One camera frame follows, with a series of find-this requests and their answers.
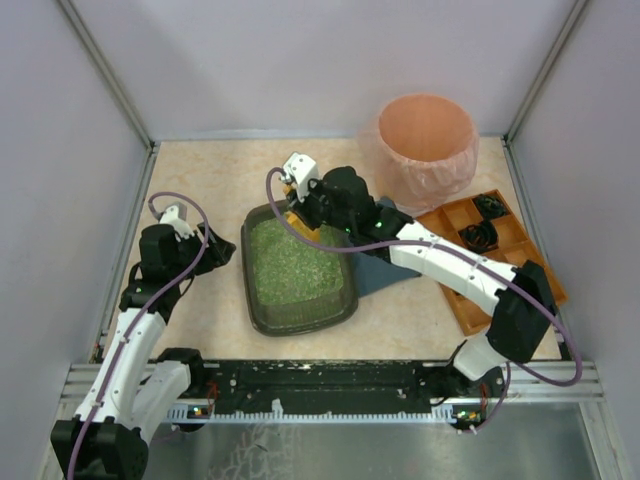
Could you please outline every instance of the wooden tray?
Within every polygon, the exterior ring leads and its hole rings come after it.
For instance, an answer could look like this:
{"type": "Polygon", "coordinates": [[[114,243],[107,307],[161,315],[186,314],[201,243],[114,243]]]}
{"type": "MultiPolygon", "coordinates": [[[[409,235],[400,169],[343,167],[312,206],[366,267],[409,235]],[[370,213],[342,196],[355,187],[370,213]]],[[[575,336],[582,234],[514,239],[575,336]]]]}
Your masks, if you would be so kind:
{"type": "MultiPolygon", "coordinates": [[[[565,303],[568,300],[567,293],[549,265],[543,260],[542,255],[540,255],[540,252],[529,238],[527,231],[513,215],[513,211],[500,195],[500,192],[492,190],[485,192],[485,195],[500,200],[507,209],[507,214],[491,220],[498,232],[498,245],[497,248],[483,253],[483,255],[492,260],[510,263],[518,267],[524,265],[527,260],[536,262],[544,268],[547,274],[556,304],[562,305],[565,303]]],[[[476,197],[477,195],[474,195],[473,197],[447,203],[419,217],[418,221],[433,233],[446,238],[456,245],[465,247],[458,232],[483,220],[480,211],[473,202],[476,197]]],[[[441,285],[441,287],[465,335],[474,335],[491,323],[491,317],[480,310],[473,302],[444,285],[441,285]]]]}

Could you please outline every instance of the beige table surface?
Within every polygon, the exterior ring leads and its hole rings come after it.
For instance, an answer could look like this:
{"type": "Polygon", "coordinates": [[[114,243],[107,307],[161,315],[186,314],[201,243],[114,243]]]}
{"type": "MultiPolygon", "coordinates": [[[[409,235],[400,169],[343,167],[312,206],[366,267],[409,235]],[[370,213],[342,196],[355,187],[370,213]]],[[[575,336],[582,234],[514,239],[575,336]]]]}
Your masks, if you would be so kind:
{"type": "MultiPolygon", "coordinates": [[[[149,194],[173,190],[190,196],[203,207],[214,231],[235,243],[238,250],[227,266],[195,279],[174,309],[153,356],[167,347],[192,347],[208,359],[449,358],[464,336],[440,287],[426,277],[405,280],[360,299],[358,310],[350,319],[326,330],[272,338],[253,329],[245,300],[240,227],[252,208],[267,202],[267,171],[272,166],[282,166],[293,151],[314,158],[321,174],[340,165],[352,165],[377,198],[371,169],[352,139],[162,143],[149,194]]],[[[483,138],[471,185],[451,200],[494,188],[500,190],[520,217],[500,139],[483,138]]],[[[280,193],[280,186],[274,185],[274,190],[280,193]]],[[[170,201],[158,200],[157,208],[170,201]]],[[[194,228],[200,222],[193,210],[187,219],[194,228]]],[[[127,272],[139,260],[140,230],[152,223],[145,207],[127,272]]],[[[560,358],[551,330],[535,358],[560,358]]]]}

